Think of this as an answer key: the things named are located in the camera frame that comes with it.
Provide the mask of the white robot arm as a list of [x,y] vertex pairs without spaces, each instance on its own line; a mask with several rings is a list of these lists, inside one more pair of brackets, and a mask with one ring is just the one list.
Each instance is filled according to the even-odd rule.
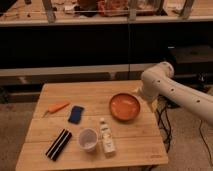
[[163,95],[213,126],[213,96],[180,84],[173,76],[173,66],[160,62],[142,72],[142,84],[135,93],[147,102]]

